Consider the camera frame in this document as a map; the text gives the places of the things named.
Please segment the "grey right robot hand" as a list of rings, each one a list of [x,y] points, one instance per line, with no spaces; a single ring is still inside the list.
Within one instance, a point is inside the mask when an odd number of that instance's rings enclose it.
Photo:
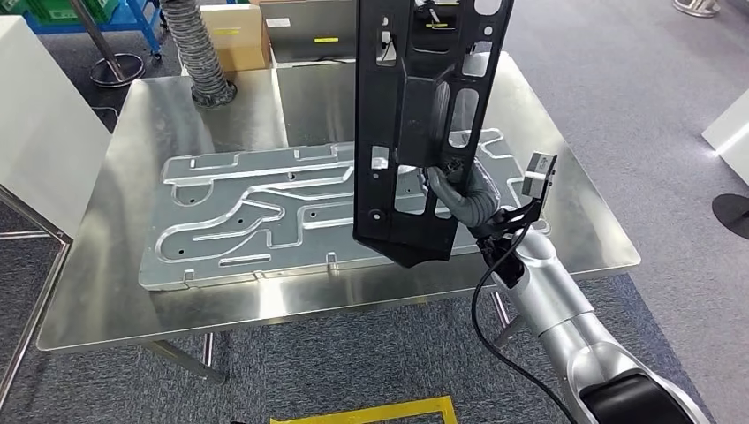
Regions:
[[[426,177],[429,190],[468,228],[483,225],[499,210],[500,193],[478,159],[473,161],[464,194],[438,167],[427,168]]]

